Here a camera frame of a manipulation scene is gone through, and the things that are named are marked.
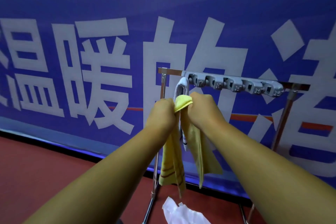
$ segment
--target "yellow cloth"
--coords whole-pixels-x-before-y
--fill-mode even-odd
[[[180,95],[175,100],[176,124],[163,146],[163,157],[161,165],[160,185],[177,184],[180,197],[186,189],[184,168],[182,162],[182,151],[180,145],[179,120],[188,147],[194,157],[199,175],[199,187],[202,187],[204,174],[222,174],[223,170],[215,155],[210,150],[203,132],[196,128],[189,120],[188,109],[192,104],[192,98],[188,95]]]

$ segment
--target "drying rack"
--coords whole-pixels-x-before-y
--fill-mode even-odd
[[[299,90],[308,91],[310,87],[310,85],[308,84],[278,82],[274,80],[253,79],[253,78],[244,78],[237,76],[211,74],[211,73],[190,72],[185,70],[177,70],[164,67],[159,67],[157,69],[157,72],[159,74],[162,74],[160,99],[165,98],[167,75],[177,75],[186,77],[188,78],[189,83],[191,85],[195,85],[196,87],[210,86],[216,90],[231,90],[232,92],[246,91],[249,92],[250,94],[257,94],[257,95],[265,94],[273,98],[279,97],[283,94],[284,91],[289,90],[287,96],[287,102],[281,114],[279,125],[278,128],[276,129],[274,140],[272,143],[271,150],[273,151],[277,151],[277,147],[279,145],[283,130],[285,128],[289,112],[292,108],[292,104],[296,98],[298,91]],[[154,160],[152,197],[142,224],[147,223],[149,214],[156,199],[156,193],[159,187],[158,164],[159,164],[159,153],[156,154]],[[252,205],[252,208],[250,210],[247,219],[245,217],[245,212],[241,204],[239,205],[239,207],[241,210],[244,224],[251,224],[250,222],[251,217],[255,209],[254,204]]]

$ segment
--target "white plastic bag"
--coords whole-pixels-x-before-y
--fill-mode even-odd
[[[167,198],[162,206],[168,224],[210,224],[202,213],[189,209],[186,205]]]

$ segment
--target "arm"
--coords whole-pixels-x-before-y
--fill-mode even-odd
[[[70,183],[24,223],[115,223],[174,123],[173,100],[157,101],[141,132]]]
[[[191,96],[191,122],[217,147],[267,223],[335,221],[334,188],[227,123],[210,95]]]

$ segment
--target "floor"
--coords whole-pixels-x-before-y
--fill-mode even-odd
[[[0,137],[0,223],[19,224],[48,199],[94,163],[37,146]],[[152,180],[142,178],[121,219],[124,224],[142,223],[152,189]],[[160,188],[149,224],[166,223],[162,205],[167,197],[179,203],[177,187]],[[243,224],[238,205],[187,190],[182,202],[202,212],[211,224]],[[252,224],[265,224],[254,214]]]

